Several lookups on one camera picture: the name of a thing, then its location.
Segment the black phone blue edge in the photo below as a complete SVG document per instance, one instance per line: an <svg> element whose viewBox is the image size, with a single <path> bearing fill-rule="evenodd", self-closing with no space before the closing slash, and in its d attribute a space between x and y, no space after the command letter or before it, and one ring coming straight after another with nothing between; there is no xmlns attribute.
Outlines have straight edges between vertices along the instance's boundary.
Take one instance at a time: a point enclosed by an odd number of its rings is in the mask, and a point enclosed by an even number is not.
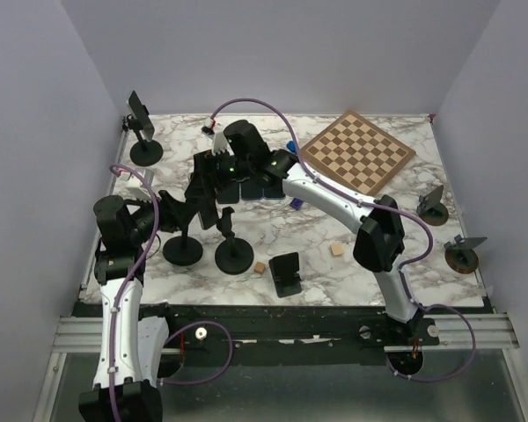
<svg viewBox="0 0 528 422"><path fill-rule="evenodd" d="M275 185L266 187L263 190L263 197L267 200L283 200L286 195L282 189L282 185Z"/></svg>

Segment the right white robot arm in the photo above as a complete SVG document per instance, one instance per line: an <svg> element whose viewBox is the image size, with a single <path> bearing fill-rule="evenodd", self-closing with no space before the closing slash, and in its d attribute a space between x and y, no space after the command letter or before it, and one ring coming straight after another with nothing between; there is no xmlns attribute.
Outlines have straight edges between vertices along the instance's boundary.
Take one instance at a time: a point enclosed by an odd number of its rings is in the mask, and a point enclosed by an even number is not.
<svg viewBox="0 0 528 422"><path fill-rule="evenodd" d="M194 155L194 170L185 193L199 208L202 226L216 224L216 199L235 184L249 182L261 190L280 190L330 215L356 235L355 261L371 271L385 300L389 338L400 345L419 334L414 300L399 257L404 251L401 211L384 196L370 200L332 179L312 171L286 149L271 149L255 125L236 120L224 128L207 118L202 133L212 147Z"/></svg>

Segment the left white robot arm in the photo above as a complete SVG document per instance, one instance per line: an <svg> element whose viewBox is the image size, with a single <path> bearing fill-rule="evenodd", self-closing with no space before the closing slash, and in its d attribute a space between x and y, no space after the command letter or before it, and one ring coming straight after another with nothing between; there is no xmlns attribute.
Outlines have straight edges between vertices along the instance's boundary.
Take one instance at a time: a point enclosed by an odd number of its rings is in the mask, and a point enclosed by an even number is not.
<svg viewBox="0 0 528 422"><path fill-rule="evenodd" d="M178 327L164 309L140 314L146 247L158 231L188 228L197 207L162 191L155 203L126 201L109 195L96 202L93 213L103 245L96 255L94 275L100 286L102 331L99 363L92 388L78 397L86 421L159 421L163 405L156 385L162 347L170 346Z"/></svg>

